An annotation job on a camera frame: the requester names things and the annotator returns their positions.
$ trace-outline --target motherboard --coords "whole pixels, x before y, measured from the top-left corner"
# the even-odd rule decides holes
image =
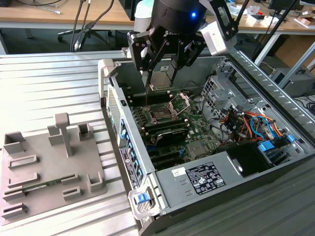
[[[201,108],[192,99],[185,93],[171,98],[169,102],[131,107],[157,170],[209,156],[220,145]]]

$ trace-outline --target metal table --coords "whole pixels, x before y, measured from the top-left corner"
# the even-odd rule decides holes
[[[7,120],[0,116],[1,137],[20,128],[23,135],[45,132],[55,112],[68,112],[72,124],[91,122],[108,186],[106,194],[2,226],[1,235],[138,235],[97,95],[97,61],[123,57],[114,51],[0,59],[1,111],[10,112]],[[158,235],[314,235],[314,195],[312,159],[274,183]]]
[[[46,132],[54,113],[68,112],[71,125],[90,122],[108,187],[106,194],[2,226],[0,235],[138,235],[97,94],[98,60],[122,57],[114,51],[0,59],[1,138],[16,130]]]

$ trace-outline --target circuit board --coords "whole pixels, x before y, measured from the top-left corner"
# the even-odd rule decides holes
[[[182,164],[209,156],[220,145],[218,138],[210,129],[207,120],[204,119],[199,108],[195,106],[190,98],[188,98],[188,102],[189,106],[187,107],[187,103],[180,96],[171,101],[175,110],[174,112],[179,113],[177,116],[168,111],[168,103],[131,107],[131,112],[154,166],[159,167],[175,156],[176,159],[171,162],[171,165]],[[156,147],[150,141],[146,140],[146,134],[141,132],[143,125],[152,127],[157,123],[161,124],[170,120],[185,119],[189,123],[186,128],[188,129],[188,134],[182,142],[175,142],[164,147]]]

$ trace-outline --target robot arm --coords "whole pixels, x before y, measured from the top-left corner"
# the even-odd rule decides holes
[[[216,20],[199,32],[207,9]],[[237,31],[238,24],[224,0],[155,0],[147,31],[131,31],[127,38],[134,65],[147,74],[143,81],[147,87],[153,69],[165,54],[173,55],[167,73],[172,84],[177,70],[191,66],[206,45],[213,56],[233,47]],[[148,51],[142,58],[145,48]]]

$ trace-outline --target office chair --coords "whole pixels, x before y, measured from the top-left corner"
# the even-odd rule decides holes
[[[74,31],[74,33],[78,33],[80,32],[81,30],[80,29],[76,29]],[[93,29],[93,30],[90,30],[88,32],[86,32],[83,36],[83,39],[81,41],[81,45],[80,45],[80,49],[83,47],[85,41],[87,40],[87,38],[91,38],[91,35],[95,36],[96,38],[99,38],[100,40],[102,40],[103,42],[106,43],[106,46],[108,48],[110,48],[110,45],[112,44],[107,38],[103,37],[102,35],[100,35],[99,33],[97,33],[97,31],[105,31],[107,32],[107,35],[108,36],[112,36],[112,32],[110,30],[102,30],[102,29]],[[66,31],[66,32],[61,32],[61,33],[58,33],[58,41],[61,43],[63,42],[63,36],[65,35],[72,35],[72,32],[73,30],[69,30],[69,31]]]

